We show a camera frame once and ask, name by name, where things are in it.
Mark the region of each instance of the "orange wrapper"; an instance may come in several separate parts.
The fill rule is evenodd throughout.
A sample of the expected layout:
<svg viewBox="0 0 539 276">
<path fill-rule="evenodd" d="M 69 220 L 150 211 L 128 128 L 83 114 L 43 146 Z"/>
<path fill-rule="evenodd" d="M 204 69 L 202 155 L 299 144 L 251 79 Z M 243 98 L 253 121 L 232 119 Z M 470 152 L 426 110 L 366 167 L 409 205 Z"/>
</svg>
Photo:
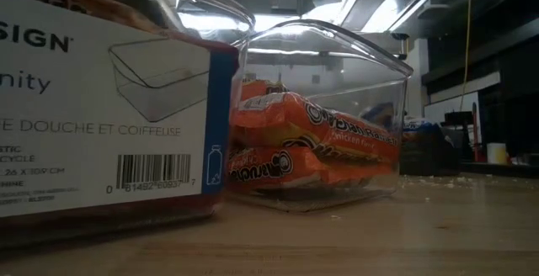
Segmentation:
<svg viewBox="0 0 539 276">
<path fill-rule="evenodd" d="M 271 82 L 267 80 L 253 80 L 250 82 L 244 82 L 242 86 L 242 101 L 255 96 L 272 94 L 272 93 L 283 93 L 287 92 L 288 89 L 285 87 L 282 82 Z"/>
<path fill-rule="evenodd" d="M 232 122 L 234 137 L 246 146 L 305 146 L 323 161 L 398 160 L 398 141 L 387 130 L 324 109 L 296 93 L 243 101 Z"/>
<path fill-rule="evenodd" d="M 237 192 L 332 186 L 391 171 L 387 164 L 366 167 L 342 162 L 324 164 L 306 147 L 248 148 L 229 161 L 227 186 Z"/>
</svg>

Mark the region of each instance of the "barcode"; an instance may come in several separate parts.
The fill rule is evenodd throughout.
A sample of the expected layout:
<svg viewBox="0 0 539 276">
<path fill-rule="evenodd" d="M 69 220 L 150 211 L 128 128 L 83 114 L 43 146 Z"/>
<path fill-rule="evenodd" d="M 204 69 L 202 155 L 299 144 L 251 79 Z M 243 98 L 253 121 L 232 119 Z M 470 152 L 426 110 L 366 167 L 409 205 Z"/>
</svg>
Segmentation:
<svg viewBox="0 0 539 276">
<path fill-rule="evenodd" d="M 116 188 L 127 183 L 153 183 L 169 180 L 189 181 L 190 154 L 118 155 Z"/>
</svg>

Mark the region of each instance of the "clear plastic bin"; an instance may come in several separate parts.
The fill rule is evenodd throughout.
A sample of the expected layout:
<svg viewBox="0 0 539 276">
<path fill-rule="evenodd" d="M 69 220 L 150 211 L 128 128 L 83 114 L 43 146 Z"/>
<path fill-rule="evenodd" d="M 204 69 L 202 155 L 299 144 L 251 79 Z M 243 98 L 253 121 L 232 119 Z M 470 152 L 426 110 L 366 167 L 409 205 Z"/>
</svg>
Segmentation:
<svg viewBox="0 0 539 276">
<path fill-rule="evenodd" d="M 3 89 L 2 101 L 27 104 L 0 115 L 46 120 L 56 134 L 2 132 L 2 153 L 33 158 L 0 168 L 57 173 L 0 179 L 0 231 L 8 233 L 0 248 L 212 215 L 222 199 L 228 107 L 238 104 L 253 15 L 233 0 L 37 1 L 0 0 L 8 23 L 0 32 L 9 36 L 0 42 L 0 72 L 31 67 L 30 91 L 38 74 L 53 91 Z M 212 67 L 218 78 L 209 82 Z M 205 101 L 208 108 L 191 108 Z M 217 108 L 206 114 L 210 101 Z"/>
<path fill-rule="evenodd" d="M 412 71 L 317 20 L 255 35 L 232 122 L 234 197 L 309 211 L 394 192 Z"/>
</svg>

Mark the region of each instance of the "box image of container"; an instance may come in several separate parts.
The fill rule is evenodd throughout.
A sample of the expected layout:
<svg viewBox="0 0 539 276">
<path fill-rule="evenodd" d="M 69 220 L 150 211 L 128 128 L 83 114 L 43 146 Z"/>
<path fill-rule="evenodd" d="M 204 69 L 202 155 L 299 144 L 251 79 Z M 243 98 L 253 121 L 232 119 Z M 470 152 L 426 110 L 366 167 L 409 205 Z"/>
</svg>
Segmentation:
<svg viewBox="0 0 539 276">
<path fill-rule="evenodd" d="M 109 48 L 118 93 L 149 122 L 206 100 L 209 56 L 204 48 L 171 39 Z"/>
</svg>

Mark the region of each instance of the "kitchen counter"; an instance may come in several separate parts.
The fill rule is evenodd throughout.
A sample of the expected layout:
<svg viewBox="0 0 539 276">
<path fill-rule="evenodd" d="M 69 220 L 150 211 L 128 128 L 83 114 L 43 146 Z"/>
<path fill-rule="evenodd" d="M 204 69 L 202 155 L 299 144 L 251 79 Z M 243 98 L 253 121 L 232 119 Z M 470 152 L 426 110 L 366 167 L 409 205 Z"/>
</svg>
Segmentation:
<svg viewBox="0 0 539 276">
<path fill-rule="evenodd" d="M 0 275 L 539 274 L 539 180 L 402 177 L 309 214 L 228 203 L 204 222 L 0 259 Z"/>
</svg>

